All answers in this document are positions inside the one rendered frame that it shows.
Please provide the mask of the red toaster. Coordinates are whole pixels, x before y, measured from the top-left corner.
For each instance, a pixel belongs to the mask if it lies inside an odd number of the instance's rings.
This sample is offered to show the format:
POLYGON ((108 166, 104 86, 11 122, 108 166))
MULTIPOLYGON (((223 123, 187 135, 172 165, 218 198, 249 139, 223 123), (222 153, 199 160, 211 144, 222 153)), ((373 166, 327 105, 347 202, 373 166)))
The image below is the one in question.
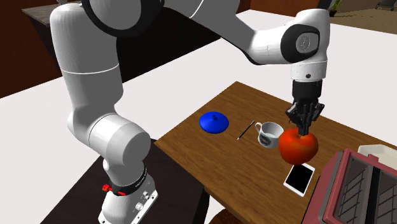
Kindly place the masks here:
POLYGON ((301 224, 397 224, 397 170, 346 149, 323 168, 301 224))

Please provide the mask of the dark wooden cabinet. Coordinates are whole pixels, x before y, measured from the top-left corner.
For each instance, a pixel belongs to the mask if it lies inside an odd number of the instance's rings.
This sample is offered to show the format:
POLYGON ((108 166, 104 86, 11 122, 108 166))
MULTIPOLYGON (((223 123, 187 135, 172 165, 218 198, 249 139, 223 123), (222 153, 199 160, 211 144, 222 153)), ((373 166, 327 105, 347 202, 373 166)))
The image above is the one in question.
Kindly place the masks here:
MULTIPOLYGON (((58 68, 55 51, 50 43, 50 13, 56 5, 21 9, 38 33, 58 68)), ((219 35, 199 25, 180 13, 163 9, 152 25, 136 38, 117 40, 118 58, 123 82, 178 59, 209 43, 219 40, 219 35)))

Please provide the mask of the brown wooden table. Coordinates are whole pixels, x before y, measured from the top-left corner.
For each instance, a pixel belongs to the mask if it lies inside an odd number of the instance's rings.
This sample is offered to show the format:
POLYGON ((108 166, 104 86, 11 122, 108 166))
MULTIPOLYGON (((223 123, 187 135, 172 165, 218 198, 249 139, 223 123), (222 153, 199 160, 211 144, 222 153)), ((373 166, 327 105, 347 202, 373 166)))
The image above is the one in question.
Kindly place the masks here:
POLYGON ((253 120, 290 127, 288 107, 286 101, 235 82, 161 137, 157 145, 243 224, 301 224, 317 180, 332 156, 346 149, 357 151, 364 144, 379 144, 379 140, 318 118, 310 127, 319 142, 319 151, 310 161, 316 170, 301 197, 283 186, 291 165, 277 149, 259 144, 253 126, 237 140, 253 120), (224 132, 202 130, 199 119, 210 111, 228 118, 224 132))

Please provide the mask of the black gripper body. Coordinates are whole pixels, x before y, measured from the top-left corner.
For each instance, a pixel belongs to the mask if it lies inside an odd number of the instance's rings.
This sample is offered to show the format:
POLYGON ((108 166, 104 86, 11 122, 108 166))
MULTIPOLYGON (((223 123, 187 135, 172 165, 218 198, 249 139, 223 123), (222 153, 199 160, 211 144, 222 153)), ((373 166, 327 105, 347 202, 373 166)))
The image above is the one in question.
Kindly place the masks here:
POLYGON ((297 104, 316 105, 321 96, 323 81, 302 82, 293 81, 292 96, 297 104))

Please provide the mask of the black pen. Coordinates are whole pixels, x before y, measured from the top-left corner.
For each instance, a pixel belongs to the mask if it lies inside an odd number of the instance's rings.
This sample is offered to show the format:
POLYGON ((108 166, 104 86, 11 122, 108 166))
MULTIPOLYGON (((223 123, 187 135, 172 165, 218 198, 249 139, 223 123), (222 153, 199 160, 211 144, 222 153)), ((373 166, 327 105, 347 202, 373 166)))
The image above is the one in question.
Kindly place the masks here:
POLYGON ((256 120, 253 120, 245 129, 244 131, 239 135, 239 137, 237 138, 237 140, 239 140, 246 132, 247 130, 255 123, 256 120))

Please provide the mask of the red apple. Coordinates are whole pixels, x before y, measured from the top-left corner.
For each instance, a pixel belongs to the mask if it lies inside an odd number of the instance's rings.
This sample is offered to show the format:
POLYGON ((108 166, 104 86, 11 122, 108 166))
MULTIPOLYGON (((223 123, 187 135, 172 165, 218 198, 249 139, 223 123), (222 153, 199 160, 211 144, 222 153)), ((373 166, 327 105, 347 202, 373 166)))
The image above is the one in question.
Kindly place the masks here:
POLYGON ((311 133, 301 136, 298 128, 286 129, 279 136, 278 149, 285 162, 300 165, 310 161, 317 154, 319 143, 311 133))

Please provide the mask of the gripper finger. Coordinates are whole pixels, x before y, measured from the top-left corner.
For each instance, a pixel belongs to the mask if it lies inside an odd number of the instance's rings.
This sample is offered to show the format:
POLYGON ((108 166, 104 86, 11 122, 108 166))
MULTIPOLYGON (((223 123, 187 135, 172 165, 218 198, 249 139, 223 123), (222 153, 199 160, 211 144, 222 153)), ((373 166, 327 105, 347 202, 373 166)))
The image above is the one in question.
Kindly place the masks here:
POLYGON ((305 118, 304 114, 299 112, 297 103, 293 103, 293 105, 286 110, 286 115, 289 118, 289 121, 294 123, 298 128, 298 134, 301 136, 305 135, 305 118))
POLYGON ((321 103, 310 103, 305 106, 305 135, 309 134, 309 128, 312 122, 315 122, 322 110, 324 109, 324 104, 321 103))

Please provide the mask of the dark robot stand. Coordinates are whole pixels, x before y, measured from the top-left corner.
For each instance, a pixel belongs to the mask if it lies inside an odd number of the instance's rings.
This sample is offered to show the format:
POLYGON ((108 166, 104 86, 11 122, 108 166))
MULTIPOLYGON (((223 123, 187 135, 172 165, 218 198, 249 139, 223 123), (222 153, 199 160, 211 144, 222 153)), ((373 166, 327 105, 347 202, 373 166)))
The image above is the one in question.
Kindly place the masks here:
MULTIPOLYGON (((109 183, 99 157, 40 224, 99 224, 109 183)), ((151 141, 144 159, 158 198, 139 224, 204 224, 209 195, 204 186, 151 141)))

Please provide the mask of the white phone with black screen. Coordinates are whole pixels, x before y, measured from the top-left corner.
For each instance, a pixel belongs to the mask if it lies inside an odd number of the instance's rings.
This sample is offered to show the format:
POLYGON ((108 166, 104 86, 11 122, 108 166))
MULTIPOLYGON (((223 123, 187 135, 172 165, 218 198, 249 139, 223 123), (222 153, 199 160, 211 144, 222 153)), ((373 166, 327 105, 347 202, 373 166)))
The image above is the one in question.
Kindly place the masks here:
POLYGON ((293 165, 283 186, 303 197, 316 169, 309 164, 293 165))

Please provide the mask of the potted green plant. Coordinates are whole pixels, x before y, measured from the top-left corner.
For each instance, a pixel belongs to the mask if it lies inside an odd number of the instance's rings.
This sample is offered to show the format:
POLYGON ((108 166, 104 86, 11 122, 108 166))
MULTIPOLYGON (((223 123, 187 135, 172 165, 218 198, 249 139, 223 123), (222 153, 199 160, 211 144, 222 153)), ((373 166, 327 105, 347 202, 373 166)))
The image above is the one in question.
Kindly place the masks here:
POLYGON ((331 0, 331 4, 330 4, 330 7, 329 7, 330 17, 334 17, 335 16, 335 14, 337 12, 337 8, 338 8, 338 6, 339 6, 341 1, 342 0, 331 0))

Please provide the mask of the white mug with dark print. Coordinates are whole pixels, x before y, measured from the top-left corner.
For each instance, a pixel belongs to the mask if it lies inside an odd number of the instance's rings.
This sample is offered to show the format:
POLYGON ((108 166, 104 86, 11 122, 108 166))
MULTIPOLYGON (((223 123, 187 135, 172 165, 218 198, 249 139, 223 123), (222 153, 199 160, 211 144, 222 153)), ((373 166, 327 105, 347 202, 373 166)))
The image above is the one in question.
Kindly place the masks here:
POLYGON ((258 142, 265 148, 276 148, 278 146, 279 137, 284 129, 274 122, 257 122, 255 128, 258 132, 258 142))

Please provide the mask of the blue lid with knob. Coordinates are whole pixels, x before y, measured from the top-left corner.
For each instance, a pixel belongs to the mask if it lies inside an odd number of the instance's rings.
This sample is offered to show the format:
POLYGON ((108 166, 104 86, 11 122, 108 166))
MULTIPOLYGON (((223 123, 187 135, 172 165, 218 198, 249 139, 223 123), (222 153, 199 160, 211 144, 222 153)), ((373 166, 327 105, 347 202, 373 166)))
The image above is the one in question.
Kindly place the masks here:
POLYGON ((200 117, 199 125, 207 133, 219 134, 228 128, 229 121, 224 114, 210 111, 200 117))

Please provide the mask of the white tray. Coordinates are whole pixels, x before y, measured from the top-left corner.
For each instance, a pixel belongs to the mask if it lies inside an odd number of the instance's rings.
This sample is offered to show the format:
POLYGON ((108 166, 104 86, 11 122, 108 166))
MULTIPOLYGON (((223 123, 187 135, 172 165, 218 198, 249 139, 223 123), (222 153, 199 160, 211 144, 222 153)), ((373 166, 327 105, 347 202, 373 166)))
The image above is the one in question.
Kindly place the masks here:
POLYGON ((379 162, 397 170, 397 150, 382 144, 361 145, 358 153, 368 156, 373 155, 379 159, 379 162))

